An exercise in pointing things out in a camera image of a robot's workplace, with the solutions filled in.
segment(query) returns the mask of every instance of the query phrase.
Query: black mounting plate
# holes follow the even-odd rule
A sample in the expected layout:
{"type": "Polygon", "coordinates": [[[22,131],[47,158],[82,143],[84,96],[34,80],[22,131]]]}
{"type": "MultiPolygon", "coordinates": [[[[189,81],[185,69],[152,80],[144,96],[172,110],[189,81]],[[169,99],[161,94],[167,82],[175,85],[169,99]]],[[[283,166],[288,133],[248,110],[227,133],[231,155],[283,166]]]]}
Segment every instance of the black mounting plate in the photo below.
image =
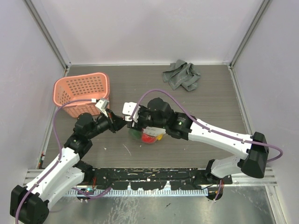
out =
{"type": "MultiPolygon", "coordinates": [[[[97,189],[112,187],[115,190],[163,189],[170,182],[171,190],[201,189],[201,185],[211,184],[199,168],[95,168],[97,189]]],[[[223,178],[225,184],[232,184],[231,176],[223,178]]]]}

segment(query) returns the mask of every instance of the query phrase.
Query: metal frame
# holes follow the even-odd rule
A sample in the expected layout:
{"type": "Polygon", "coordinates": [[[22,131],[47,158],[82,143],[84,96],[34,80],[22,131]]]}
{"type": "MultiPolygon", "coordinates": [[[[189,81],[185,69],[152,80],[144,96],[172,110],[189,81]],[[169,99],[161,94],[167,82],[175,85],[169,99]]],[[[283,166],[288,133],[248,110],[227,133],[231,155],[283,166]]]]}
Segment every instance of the metal frame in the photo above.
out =
{"type": "Polygon", "coordinates": [[[57,59],[61,63],[64,69],[67,69],[70,66],[70,62],[66,63],[64,57],[62,56],[61,52],[59,51],[55,41],[53,40],[49,30],[47,29],[45,23],[43,22],[39,12],[37,11],[34,3],[32,0],[23,0],[25,5],[27,6],[28,10],[30,11],[31,15],[33,16],[34,20],[36,21],[38,27],[40,28],[43,36],[47,40],[48,44],[52,48],[54,54],[56,55],[57,59]]]}
{"type": "MultiPolygon", "coordinates": [[[[193,63],[194,65],[224,65],[222,62],[202,62],[193,63]]],[[[123,63],[123,64],[72,64],[72,67],[94,67],[94,66],[150,66],[150,65],[165,65],[169,66],[170,63],[123,63]]]]}
{"type": "Polygon", "coordinates": [[[272,2],[272,0],[263,0],[261,6],[259,7],[255,17],[253,18],[253,21],[251,22],[243,40],[241,41],[238,50],[236,51],[232,62],[230,63],[230,66],[233,68],[236,64],[240,54],[242,53],[244,47],[246,46],[249,38],[253,34],[254,30],[256,29],[256,26],[258,25],[259,21],[261,20],[262,16],[264,15],[266,9],[268,8],[269,4],[272,2]]]}
{"type": "MultiPolygon", "coordinates": [[[[28,170],[24,185],[31,182],[34,178],[36,178],[38,175],[41,174],[43,170],[40,169],[31,169],[28,170]]],[[[258,187],[258,186],[264,186],[270,206],[275,218],[275,221],[277,224],[286,224],[286,218],[284,216],[281,204],[279,202],[277,191],[278,191],[278,185],[273,173],[272,168],[266,168],[265,176],[263,179],[256,179],[249,177],[243,173],[232,175],[232,181],[233,184],[227,184],[225,185],[226,188],[229,187],[258,187]]],[[[78,185],[77,188],[88,188],[90,186],[86,185],[78,185]]],[[[98,195],[101,193],[102,190],[97,190],[95,192],[95,195],[98,195]]],[[[171,191],[170,187],[165,186],[163,190],[160,191],[143,191],[143,190],[131,190],[128,188],[128,190],[111,190],[107,196],[116,197],[116,196],[137,196],[137,197],[149,197],[149,196],[206,196],[207,189],[204,190],[179,190],[179,191],[171,191]]],[[[78,197],[78,194],[74,190],[69,190],[66,195],[66,197],[78,197]]]]}
{"type": "MultiPolygon", "coordinates": [[[[241,115],[242,115],[242,118],[243,118],[243,121],[244,121],[244,124],[245,124],[246,132],[248,134],[252,134],[252,128],[251,128],[251,125],[250,125],[251,121],[250,121],[249,116],[246,112],[247,111],[246,110],[246,105],[243,101],[242,92],[240,91],[240,87],[239,87],[239,84],[238,84],[238,79],[237,79],[235,70],[232,66],[228,66],[228,69],[230,71],[230,74],[231,74],[231,77],[232,77],[232,80],[233,80],[233,85],[234,85],[235,92],[236,92],[236,95],[237,95],[237,100],[238,100],[241,115]]],[[[242,177],[241,174],[234,177],[233,182],[234,182],[234,184],[236,184],[236,186],[244,186],[243,184],[245,184],[246,186],[257,186],[256,184],[264,185],[265,188],[266,188],[266,192],[267,192],[267,195],[268,195],[268,199],[269,199],[269,202],[270,202],[270,205],[271,205],[272,212],[273,212],[276,223],[277,224],[286,224],[287,223],[286,217],[283,213],[281,203],[279,202],[279,199],[278,199],[277,192],[279,191],[279,188],[278,188],[277,182],[275,180],[275,176],[274,176],[274,173],[272,171],[272,168],[266,168],[265,178],[255,179],[254,183],[252,183],[252,180],[250,180],[249,177],[247,177],[246,175],[245,175],[245,177],[244,176],[242,177]]]]}
{"type": "MultiPolygon", "coordinates": [[[[69,71],[70,71],[70,66],[68,66],[66,68],[63,77],[66,77],[67,74],[69,73],[69,71]]],[[[44,156],[43,155],[46,154],[46,151],[47,151],[47,148],[48,148],[48,143],[49,143],[50,136],[51,136],[51,133],[52,133],[52,128],[53,128],[52,120],[53,120],[54,113],[55,113],[56,110],[57,110],[57,107],[55,105],[53,105],[53,109],[51,111],[51,118],[48,121],[47,129],[46,129],[46,134],[44,136],[43,147],[42,147],[41,151],[39,152],[39,155],[38,155],[39,157],[37,158],[37,163],[35,165],[36,168],[38,167],[39,160],[40,159],[44,160],[44,156]]]]}

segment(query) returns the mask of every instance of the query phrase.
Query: white wall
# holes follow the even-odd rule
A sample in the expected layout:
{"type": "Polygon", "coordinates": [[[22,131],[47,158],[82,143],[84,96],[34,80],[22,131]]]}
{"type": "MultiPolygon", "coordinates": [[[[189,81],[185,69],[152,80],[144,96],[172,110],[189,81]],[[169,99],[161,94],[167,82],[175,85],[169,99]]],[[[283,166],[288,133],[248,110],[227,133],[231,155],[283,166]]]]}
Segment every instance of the white wall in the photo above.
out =
{"type": "Polygon", "coordinates": [[[63,68],[21,0],[0,2],[0,219],[10,193],[35,168],[63,68]]]}
{"type": "Polygon", "coordinates": [[[230,62],[262,0],[42,0],[72,64],[230,62]]]}
{"type": "Polygon", "coordinates": [[[298,21],[298,1],[272,1],[235,66],[254,130],[284,150],[271,165],[294,224],[299,220],[298,21]]]}

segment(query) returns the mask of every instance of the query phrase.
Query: pink basket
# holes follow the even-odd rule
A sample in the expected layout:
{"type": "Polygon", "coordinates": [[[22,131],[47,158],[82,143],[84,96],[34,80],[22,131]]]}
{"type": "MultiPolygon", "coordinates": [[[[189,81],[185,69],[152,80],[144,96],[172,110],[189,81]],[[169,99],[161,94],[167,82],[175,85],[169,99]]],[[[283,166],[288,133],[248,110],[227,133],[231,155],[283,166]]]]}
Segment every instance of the pink basket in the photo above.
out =
{"type": "MultiPolygon", "coordinates": [[[[109,77],[101,72],[64,77],[54,84],[53,101],[56,106],[61,106],[76,99],[106,98],[109,99],[110,84],[109,77]]],[[[73,118],[77,118],[82,113],[99,115],[100,111],[95,107],[95,103],[76,102],[66,105],[64,110],[73,118]]]]}

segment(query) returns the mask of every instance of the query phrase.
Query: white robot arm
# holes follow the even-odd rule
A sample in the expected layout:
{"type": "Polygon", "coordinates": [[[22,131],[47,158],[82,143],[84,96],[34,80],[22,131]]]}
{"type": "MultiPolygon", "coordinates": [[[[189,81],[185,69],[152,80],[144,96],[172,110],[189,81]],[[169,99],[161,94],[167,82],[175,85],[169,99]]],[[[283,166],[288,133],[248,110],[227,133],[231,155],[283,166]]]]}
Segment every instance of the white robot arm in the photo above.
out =
{"type": "MultiPolygon", "coordinates": [[[[201,177],[198,176],[198,169],[188,169],[187,172],[189,173],[187,176],[194,176],[194,178],[188,181],[185,178],[182,182],[184,182],[184,186],[187,186],[186,183],[190,183],[191,189],[201,184],[218,184],[220,179],[241,172],[255,178],[263,178],[269,150],[266,147],[245,142],[246,140],[265,142],[265,137],[261,133],[255,133],[253,136],[234,133],[196,119],[196,121],[207,127],[203,128],[193,122],[186,114],[174,112],[169,104],[160,98],[149,101],[147,107],[138,106],[134,114],[133,110],[136,103],[125,103],[122,111],[124,118],[114,115],[111,110],[107,109],[106,100],[102,99],[97,104],[102,114],[96,120],[88,113],[81,114],[78,117],[74,133],[62,149],[61,158],[57,157],[38,177],[25,187],[17,185],[13,189],[10,206],[10,214],[12,216],[15,217],[20,201],[28,192],[28,189],[36,185],[38,180],[59,161],[57,166],[31,191],[26,198],[26,203],[21,207],[20,221],[24,224],[42,224],[53,205],[68,190],[80,183],[90,182],[95,175],[92,166],[81,161],[82,157],[92,146],[91,138],[106,130],[115,133],[125,125],[128,128],[139,131],[148,126],[163,128],[173,138],[204,142],[233,154],[233,156],[226,159],[210,160],[204,173],[200,173],[201,177]],[[211,132],[211,130],[241,138],[243,141],[228,139],[211,132]]],[[[108,181],[105,180],[102,186],[108,187],[108,184],[108,181]]]]}

